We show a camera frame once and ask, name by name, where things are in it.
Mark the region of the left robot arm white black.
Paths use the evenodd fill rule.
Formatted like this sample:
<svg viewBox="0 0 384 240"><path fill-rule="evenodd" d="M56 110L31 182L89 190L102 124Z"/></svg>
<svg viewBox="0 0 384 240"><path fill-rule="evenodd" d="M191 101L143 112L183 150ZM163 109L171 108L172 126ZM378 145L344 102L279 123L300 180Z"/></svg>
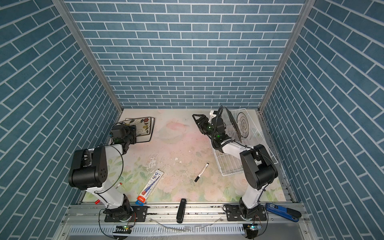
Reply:
<svg viewBox="0 0 384 240"><path fill-rule="evenodd" d="M120 193L108 180L107 159L123 158L129 146L137 142L137 127L119 124L112 127L112 143L93 149L76 150L68 176L69 185L91 193L105 205L104 214L111 222L128 222L133 209L125 194Z"/></svg>

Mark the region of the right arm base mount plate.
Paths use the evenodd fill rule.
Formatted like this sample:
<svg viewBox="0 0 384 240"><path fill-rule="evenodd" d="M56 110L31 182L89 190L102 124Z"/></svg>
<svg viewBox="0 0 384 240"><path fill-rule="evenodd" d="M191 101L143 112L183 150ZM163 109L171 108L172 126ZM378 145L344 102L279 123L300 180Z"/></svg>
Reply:
<svg viewBox="0 0 384 240"><path fill-rule="evenodd" d="M227 221L266 221L267 214L262 205L258 205L252 209L247 209L245 205L229 205L225 204L222 207L226 214Z"/></svg>

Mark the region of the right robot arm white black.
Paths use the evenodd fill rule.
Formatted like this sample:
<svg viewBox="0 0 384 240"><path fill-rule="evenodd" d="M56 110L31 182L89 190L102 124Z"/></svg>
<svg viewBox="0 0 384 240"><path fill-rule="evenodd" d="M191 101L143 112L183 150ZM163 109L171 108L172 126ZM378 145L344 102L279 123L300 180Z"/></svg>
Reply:
<svg viewBox="0 0 384 240"><path fill-rule="evenodd" d="M255 216L264 220L266 213L260 204L261 196L278 177L278 170L263 144L263 138L257 139L253 146L246 145L243 141L252 132L249 119L244 113L234 117L224 106L211 111L209 117L202 114L193 114L192 117L199 131L210 139L214 150L241 162L248 186L239 200L240 216L245 220Z"/></svg>

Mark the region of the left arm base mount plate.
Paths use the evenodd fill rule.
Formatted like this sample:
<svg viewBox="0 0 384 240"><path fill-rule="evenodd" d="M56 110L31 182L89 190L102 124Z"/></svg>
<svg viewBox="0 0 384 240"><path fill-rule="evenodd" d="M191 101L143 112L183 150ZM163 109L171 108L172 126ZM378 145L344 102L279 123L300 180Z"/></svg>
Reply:
<svg viewBox="0 0 384 240"><path fill-rule="evenodd" d="M103 210L105 214L106 223L128 223L128 222L139 222L143 223L146 221L148 213L148 206L133 206L131 212L128 214L118 209Z"/></svg>

